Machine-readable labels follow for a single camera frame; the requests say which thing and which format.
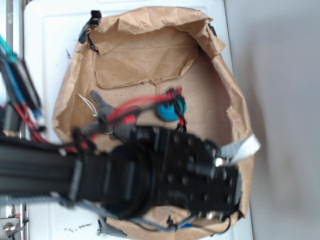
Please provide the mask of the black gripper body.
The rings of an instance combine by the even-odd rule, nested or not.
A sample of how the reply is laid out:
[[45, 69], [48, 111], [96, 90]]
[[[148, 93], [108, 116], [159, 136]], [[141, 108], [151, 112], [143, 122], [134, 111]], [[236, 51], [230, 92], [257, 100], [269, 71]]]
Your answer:
[[134, 139], [153, 171], [152, 206], [175, 206], [191, 214], [216, 212], [222, 219], [237, 212], [242, 176], [236, 166], [216, 165], [220, 147], [193, 134], [138, 126]]

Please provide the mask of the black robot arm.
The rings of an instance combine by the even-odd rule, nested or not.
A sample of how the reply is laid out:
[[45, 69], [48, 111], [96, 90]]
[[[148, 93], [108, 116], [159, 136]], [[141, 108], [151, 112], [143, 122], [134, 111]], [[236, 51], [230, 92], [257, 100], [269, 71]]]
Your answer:
[[55, 145], [2, 137], [0, 193], [13, 204], [98, 202], [120, 220], [159, 206], [229, 216], [242, 196], [238, 163], [259, 148], [255, 135], [218, 146], [155, 126], [137, 126], [127, 142], [101, 153], [78, 146], [62, 155]]

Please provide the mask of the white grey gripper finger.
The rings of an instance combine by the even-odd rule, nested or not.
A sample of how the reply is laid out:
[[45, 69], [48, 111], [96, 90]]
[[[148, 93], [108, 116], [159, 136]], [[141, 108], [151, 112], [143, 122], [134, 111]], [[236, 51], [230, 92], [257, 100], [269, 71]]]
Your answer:
[[248, 157], [254, 156], [260, 148], [261, 143], [254, 133], [244, 139], [223, 145], [220, 148], [223, 165], [238, 164]]

